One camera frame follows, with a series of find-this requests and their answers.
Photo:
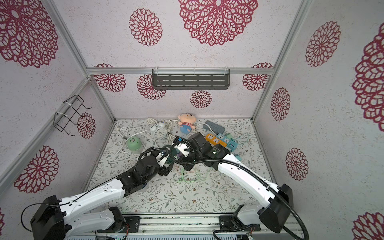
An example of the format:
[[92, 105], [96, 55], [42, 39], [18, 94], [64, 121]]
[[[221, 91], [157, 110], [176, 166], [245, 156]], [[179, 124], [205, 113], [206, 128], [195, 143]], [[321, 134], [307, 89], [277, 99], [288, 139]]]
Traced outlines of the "orange power strip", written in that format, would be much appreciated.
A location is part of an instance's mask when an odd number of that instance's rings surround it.
[[223, 147], [227, 146], [227, 143], [225, 143], [224, 141], [222, 141], [221, 139], [217, 138], [216, 136], [214, 136], [212, 134], [207, 134], [205, 136], [205, 139], [206, 139], [206, 141], [208, 141], [213, 146], [215, 146], [215, 145], [221, 145]]

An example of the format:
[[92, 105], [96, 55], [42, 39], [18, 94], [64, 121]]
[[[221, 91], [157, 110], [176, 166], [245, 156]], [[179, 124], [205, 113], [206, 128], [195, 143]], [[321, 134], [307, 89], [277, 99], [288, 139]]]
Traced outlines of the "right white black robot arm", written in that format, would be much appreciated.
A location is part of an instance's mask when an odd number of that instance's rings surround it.
[[189, 139], [176, 138], [168, 147], [169, 151], [178, 150], [181, 157], [176, 159], [172, 153], [170, 159], [185, 168], [204, 164], [230, 177], [256, 200], [256, 205], [241, 205], [230, 219], [230, 225], [213, 232], [241, 232], [254, 230], [264, 225], [270, 231], [279, 234], [285, 231], [295, 240], [310, 238], [307, 227], [294, 210], [293, 191], [283, 184], [281, 186], [262, 178], [245, 166], [226, 147], [216, 144], [212, 146], [202, 134], [196, 133]]

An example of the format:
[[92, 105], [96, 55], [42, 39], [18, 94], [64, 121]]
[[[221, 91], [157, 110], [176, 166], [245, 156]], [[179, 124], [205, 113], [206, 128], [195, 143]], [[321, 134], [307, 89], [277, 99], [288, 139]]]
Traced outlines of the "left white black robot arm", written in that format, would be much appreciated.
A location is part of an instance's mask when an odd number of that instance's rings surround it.
[[64, 240], [73, 235], [95, 231], [115, 233], [124, 230], [126, 219], [117, 207], [92, 213], [91, 210], [110, 201], [125, 198], [143, 190], [156, 175], [164, 175], [168, 148], [149, 148], [140, 154], [129, 170], [71, 197], [53, 195], [38, 203], [29, 232], [35, 240]]

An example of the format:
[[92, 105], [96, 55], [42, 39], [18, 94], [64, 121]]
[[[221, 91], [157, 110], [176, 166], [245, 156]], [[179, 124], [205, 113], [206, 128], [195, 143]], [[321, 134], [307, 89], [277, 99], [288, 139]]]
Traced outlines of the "plush boy doll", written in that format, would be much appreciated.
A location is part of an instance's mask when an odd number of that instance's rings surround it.
[[196, 128], [195, 122], [197, 118], [190, 114], [190, 113], [184, 113], [178, 116], [178, 125], [180, 127], [180, 131], [183, 134], [189, 134], [192, 130]]

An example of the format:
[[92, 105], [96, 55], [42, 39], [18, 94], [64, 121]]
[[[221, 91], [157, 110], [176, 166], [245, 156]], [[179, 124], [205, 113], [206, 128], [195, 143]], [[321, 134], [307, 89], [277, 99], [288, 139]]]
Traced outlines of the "white alarm clock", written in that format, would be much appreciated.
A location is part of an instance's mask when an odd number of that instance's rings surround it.
[[157, 122], [150, 127], [150, 133], [155, 140], [163, 139], [168, 135], [168, 130], [164, 122]]

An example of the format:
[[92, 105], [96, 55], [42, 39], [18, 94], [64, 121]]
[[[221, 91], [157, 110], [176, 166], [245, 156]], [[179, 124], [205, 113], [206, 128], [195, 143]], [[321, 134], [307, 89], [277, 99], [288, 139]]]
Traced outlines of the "teal power strip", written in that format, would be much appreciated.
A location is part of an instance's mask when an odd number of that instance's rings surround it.
[[220, 133], [217, 134], [217, 138], [223, 141], [224, 143], [226, 143], [227, 144], [226, 148], [231, 151], [234, 151], [238, 147], [238, 144], [234, 140], [228, 138], [223, 134], [220, 134]]

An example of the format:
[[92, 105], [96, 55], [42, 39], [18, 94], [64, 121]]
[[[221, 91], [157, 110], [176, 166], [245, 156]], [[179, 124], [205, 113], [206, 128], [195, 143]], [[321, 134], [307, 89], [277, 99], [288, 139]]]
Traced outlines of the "light green cordless grinder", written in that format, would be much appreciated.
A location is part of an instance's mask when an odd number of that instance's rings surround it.
[[132, 136], [127, 139], [126, 148], [131, 152], [140, 152], [142, 150], [142, 141], [138, 136]]

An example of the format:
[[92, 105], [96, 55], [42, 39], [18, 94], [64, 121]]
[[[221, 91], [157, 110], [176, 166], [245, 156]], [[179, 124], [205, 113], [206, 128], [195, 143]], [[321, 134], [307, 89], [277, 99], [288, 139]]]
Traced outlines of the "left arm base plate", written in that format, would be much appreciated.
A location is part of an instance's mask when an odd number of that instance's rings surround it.
[[101, 233], [137, 233], [140, 226], [140, 217], [124, 217], [124, 220], [114, 221], [106, 230], [97, 230]]

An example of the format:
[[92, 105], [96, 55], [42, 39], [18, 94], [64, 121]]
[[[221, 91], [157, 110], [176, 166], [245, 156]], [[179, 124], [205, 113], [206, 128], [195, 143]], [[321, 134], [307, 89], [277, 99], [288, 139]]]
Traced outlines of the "grey wall shelf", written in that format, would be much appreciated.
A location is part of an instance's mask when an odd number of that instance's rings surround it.
[[152, 70], [156, 90], [227, 90], [231, 71], [219, 70]]

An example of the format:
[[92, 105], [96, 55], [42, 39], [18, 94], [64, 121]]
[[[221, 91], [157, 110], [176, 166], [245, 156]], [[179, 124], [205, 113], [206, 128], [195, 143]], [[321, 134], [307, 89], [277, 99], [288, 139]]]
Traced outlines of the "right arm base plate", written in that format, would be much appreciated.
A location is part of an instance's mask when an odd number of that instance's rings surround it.
[[254, 224], [254, 225], [244, 225], [240, 220], [237, 219], [237, 217], [233, 217], [230, 215], [221, 215], [219, 216], [219, 225], [220, 230], [223, 231], [240, 231], [243, 229], [243, 231], [248, 232], [259, 232], [261, 230], [260, 224]]

